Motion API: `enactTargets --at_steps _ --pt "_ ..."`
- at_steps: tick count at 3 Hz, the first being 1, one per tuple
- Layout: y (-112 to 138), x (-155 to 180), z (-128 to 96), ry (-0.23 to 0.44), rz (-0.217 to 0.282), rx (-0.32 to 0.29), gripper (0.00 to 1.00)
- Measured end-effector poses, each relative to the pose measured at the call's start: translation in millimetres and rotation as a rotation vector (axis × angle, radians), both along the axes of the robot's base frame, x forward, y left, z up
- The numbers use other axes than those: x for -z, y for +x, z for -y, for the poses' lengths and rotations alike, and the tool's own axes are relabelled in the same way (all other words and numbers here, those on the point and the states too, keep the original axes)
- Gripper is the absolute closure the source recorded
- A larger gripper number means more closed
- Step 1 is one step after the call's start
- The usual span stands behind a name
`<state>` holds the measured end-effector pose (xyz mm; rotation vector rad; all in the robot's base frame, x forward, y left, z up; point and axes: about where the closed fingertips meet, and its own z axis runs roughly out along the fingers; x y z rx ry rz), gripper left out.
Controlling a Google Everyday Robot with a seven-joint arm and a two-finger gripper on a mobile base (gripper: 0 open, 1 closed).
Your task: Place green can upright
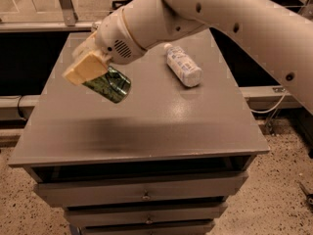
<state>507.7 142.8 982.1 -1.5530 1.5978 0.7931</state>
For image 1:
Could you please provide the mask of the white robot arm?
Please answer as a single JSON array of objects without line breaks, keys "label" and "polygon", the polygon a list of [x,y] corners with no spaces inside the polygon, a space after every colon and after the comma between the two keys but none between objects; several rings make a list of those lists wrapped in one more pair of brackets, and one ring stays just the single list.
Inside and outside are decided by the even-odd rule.
[{"label": "white robot arm", "polygon": [[133,0],[102,20],[72,53],[64,78],[83,84],[159,43],[213,27],[235,41],[313,112],[313,22],[270,0]]}]

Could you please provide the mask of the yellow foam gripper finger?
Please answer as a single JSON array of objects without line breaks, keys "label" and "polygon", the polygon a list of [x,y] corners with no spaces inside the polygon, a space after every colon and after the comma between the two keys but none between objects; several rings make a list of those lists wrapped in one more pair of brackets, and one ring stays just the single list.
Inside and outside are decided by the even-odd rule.
[{"label": "yellow foam gripper finger", "polygon": [[100,50],[81,54],[63,73],[63,78],[74,85],[93,80],[109,69],[112,57]]},{"label": "yellow foam gripper finger", "polygon": [[98,47],[95,43],[96,31],[92,32],[81,44],[79,44],[74,51],[72,56],[74,58],[80,58],[87,54],[95,54]]}]

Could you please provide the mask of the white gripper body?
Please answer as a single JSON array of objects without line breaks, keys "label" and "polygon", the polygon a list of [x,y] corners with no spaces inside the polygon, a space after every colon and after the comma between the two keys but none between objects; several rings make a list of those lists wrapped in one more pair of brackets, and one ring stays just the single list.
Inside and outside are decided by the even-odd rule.
[{"label": "white gripper body", "polygon": [[121,7],[105,17],[98,26],[96,45],[112,57],[112,62],[127,65],[143,57],[146,50],[136,43],[132,37]]}]

